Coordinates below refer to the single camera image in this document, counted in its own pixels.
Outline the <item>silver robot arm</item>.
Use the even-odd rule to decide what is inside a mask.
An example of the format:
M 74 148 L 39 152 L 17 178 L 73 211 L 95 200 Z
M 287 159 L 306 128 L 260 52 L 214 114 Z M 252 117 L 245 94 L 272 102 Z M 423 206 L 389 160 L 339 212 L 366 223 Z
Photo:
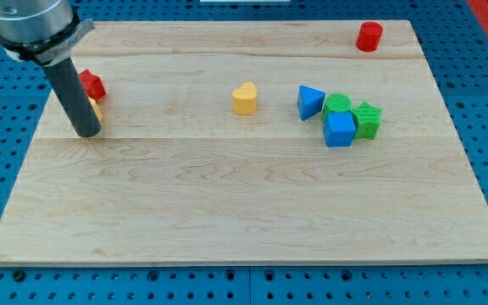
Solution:
M 93 20 L 80 19 L 68 0 L 0 0 L 0 43 L 18 62 L 59 64 L 94 29 Z

